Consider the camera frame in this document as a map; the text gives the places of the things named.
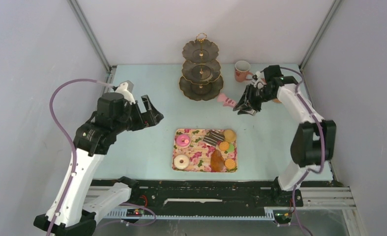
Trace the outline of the pink handled tongs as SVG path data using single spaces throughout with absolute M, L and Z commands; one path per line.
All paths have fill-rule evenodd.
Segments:
M 217 97 L 217 102 L 220 102 L 223 104 L 224 107 L 231 107 L 234 108 L 237 105 L 237 102 L 235 100 L 230 99 L 227 97 L 224 93 L 220 93 Z M 238 115 L 256 115 L 255 110 L 250 110 L 250 111 L 244 111 L 244 110 L 238 110 L 237 114 Z

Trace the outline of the pink frosted donut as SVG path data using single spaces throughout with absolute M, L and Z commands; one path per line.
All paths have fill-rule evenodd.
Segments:
M 191 138 L 187 134 L 180 134 L 176 137 L 176 146 L 179 148 L 187 148 L 191 143 Z

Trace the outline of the white donut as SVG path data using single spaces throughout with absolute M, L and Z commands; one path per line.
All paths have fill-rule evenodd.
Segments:
M 184 154 L 177 155 L 173 159 L 173 165 L 178 170 L 184 170 L 189 166 L 190 159 Z

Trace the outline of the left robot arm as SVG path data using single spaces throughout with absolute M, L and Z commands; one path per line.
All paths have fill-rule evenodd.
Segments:
M 84 202 L 94 173 L 116 142 L 117 135 L 156 126 L 164 118 L 147 95 L 141 97 L 144 113 L 137 101 L 130 102 L 127 98 L 123 92 L 103 94 L 96 111 L 77 129 L 59 193 L 50 209 L 36 216 L 33 222 L 49 236 L 91 236 L 99 221 L 115 207 L 139 201 L 138 181 L 121 177 L 109 190 L 87 204 Z

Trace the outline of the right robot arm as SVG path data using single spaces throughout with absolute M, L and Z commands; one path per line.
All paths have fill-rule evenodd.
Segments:
M 233 110 L 239 115 L 256 114 L 262 104 L 279 100 L 291 117 L 298 122 L 290 154 L 291 162 L 274 181 L 271 200 L 278 206 L 284 205 L 299 189 L 309 173 L 321 174 L 327 161 L 333 157 L 336 123 L 326 120 L 302 95 L 294 76 L 282 74 L 280 65 L 270 65 L 252 75 L 241 99 Z

